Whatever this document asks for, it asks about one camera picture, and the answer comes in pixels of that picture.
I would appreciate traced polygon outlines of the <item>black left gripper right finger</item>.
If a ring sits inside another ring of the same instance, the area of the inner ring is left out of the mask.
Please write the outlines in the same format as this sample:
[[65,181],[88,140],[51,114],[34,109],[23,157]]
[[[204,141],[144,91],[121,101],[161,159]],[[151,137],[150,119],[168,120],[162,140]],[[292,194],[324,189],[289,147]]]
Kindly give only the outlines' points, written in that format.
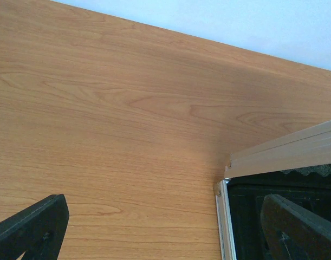
[[278,194],[265,196],[261,225],[273,259],[331,259],[331,222]]

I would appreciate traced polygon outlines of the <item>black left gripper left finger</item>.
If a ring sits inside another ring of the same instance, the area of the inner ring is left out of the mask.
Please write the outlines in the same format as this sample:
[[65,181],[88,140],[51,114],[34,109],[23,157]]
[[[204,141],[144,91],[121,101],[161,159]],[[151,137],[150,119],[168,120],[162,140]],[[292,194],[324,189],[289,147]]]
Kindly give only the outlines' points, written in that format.
[[64,194],[52,194],[0,222],[0,259],[57,259],[69,221]]

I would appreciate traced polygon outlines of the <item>aluminium poker case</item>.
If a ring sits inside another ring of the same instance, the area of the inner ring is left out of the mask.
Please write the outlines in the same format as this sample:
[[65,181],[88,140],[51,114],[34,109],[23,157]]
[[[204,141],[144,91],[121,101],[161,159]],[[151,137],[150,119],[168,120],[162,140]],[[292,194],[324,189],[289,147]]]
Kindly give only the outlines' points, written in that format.
[[222,259],[273,259],[261,225],[265,196],[331,222],[331,121],[232,154],[214,185]]

